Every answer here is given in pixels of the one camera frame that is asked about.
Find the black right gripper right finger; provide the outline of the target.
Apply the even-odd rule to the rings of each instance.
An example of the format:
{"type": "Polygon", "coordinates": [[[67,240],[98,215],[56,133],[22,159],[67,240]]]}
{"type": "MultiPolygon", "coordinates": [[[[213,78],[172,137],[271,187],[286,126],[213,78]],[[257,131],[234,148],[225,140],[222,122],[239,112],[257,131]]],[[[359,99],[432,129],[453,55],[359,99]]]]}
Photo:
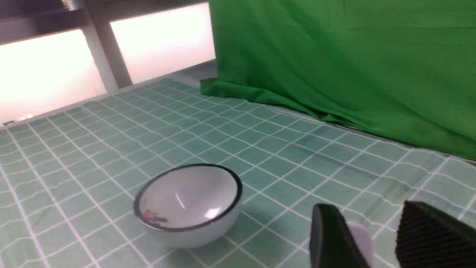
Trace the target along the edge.
{"type": "Polygon", "coordinates": [[[425,202],[406,201],[395,253],[402,268],[474,268],[476,231],[425,202]]]}

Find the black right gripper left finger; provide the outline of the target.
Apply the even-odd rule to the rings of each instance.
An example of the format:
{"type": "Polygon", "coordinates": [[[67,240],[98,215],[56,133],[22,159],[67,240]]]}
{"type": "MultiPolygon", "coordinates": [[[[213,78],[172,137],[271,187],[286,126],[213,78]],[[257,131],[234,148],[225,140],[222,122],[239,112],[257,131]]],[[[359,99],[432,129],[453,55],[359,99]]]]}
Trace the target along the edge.
{"type": "Polygon", "coordinates": [[[345,218],[334,205],[314,205],[309,256],[312,268],[369,268],[345,218]]]}

